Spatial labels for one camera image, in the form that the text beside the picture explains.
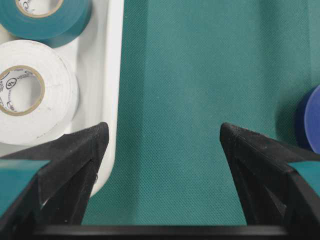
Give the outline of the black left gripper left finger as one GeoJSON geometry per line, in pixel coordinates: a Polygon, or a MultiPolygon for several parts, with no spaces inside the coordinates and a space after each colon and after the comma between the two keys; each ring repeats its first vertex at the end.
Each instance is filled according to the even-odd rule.
{"type": "Polygon", "coordinates": [[[82,222],[109,143],[100,122],[0,158],[0,237],[25,240],[39,225],[82,222]]]}

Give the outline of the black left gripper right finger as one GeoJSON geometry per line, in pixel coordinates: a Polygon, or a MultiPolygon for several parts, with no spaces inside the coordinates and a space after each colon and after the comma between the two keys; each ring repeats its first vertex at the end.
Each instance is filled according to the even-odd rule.
{"type": "Polygon", "coordinates": [[[320,156],[231,123],[219,140],[248,225],[282,226],[296,238],[320,238],[320,195],[298,170],[320,156]]]}

